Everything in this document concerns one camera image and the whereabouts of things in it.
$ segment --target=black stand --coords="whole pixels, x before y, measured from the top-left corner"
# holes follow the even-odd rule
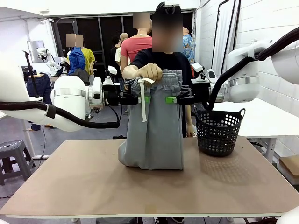
[[[29,75],[31,77],[31,80],[32,80],[32,84],[33,84],[33,88],[34,88],[34,93],[35,93],[36,97],[39,97],[39,95],[37,93],[37,88],[36,88],[36,81],[34,79],[32,67],[31,67],[30,61],[29,61],[29,53],[27,53],[26,51],[24,51],[24,53],[25,53],[27,64],[28,64],[28,69],[29,69],[28,73],[29,73]]]

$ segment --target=gray floor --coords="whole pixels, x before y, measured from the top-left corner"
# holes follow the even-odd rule
[[[109,108],[104,108],[99,114],[93,114],[91,121],[93,122],[108,122],[115,121],[115,116]],[[77,132],[64,132],[56,128],[45,128],[46,145],[45,155],[51,155],[59,145],[65,140],[80,140],[80,139],[112,139],[113,136],[127,134],[128,116],[123,113],[121,119],[121,126],[118,129],[90,129],[83,128]],[[36,132],[30,132],[30,137],[35,149],[36,155],[41,155],[44,146],[44,135],[43,130]],[[13,141],[13,140],[24,140],[23,131],[21,128],[21,122],[18,119],[5,117],[0,119],[0,143]],[[13,194],[22,184],[24,180],[22,177],[10,178],[5,180],[5,186],[0,186],[0,197],[6,197]],[[7,202],[8,199],[0,199],[0,208]],[[9,222],[10,224],[71,224],[69,219],[17,219],[8,218],[0,215],[0,219]],[[153,224],[153,218],[144,218],[144,224]],[[218,217],[207,217],[205,218],[206,224],[218,224],[220,218]],[[82,224],[95,224],[95,219],[82,219]],[[185,219],[186,224],[204,224],[202,217],[187,217]],[[228,224],[229,222],[223,218],[220,224]]]

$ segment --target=black t-shirt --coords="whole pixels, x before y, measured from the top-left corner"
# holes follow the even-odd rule
[[[116,53],[117,49],[118,49],[117,47],[114,47],[114,48],[112,48],[110,50],[110,62],[109,62],[109,65],[116,68],[116,70],[117,70],[116,77],[120,78],[121,77],[121,69],[120,69],[119,65],[115,61],[115,53]]]
[[[157,64],[161,69],[181,70],[183,76],[183,85],[191,86],[192,71],[188,59],[182,53],[166,53],[153,52],[152,48],[140,51],[134,61],[130,65],[135,65],[137,68],[142,68],[148,63]],[[186,136],[186,119],[185,107],[183,106],[182,132],[183,137]]]

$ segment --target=white curtain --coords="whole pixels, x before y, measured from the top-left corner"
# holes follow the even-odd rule
[[[214,49],[214,57],[213,57],[213,66],[212,66],[212,69],[214,70],[217,77],[221,75],[221,68],[222,68],[223,58],[225,54],[224,51],[225,51],[229,30],[230,32],[228,37],[226,58],[228,53],[233,49],[238,4],[239,4],[239,0],[236,0],[232,25],[230,29],[229,29],[229,24],[230,24],[232,10],[234,6],[234,0],[230,0],[224,3],[222,6],[220,6],[218,27],[217,27],[216,37],[215,37],[216,41],[215,41],[215,49]],[[224,66],[223,66],[223,72],[225,71],[226,71],[226,61],[224,61]]]

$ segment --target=hand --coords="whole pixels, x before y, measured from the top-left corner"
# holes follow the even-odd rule
[[[186,127],[186,137],[187,138],[192,138],[194,135],[194,131],[193,131],[193,126],[192,124],[187,124],[187,127]]]
[[[136,71],[136,77],[150,78],[154,81],[159,81],[162,78],[162,70],[153,63],[148,63]]]

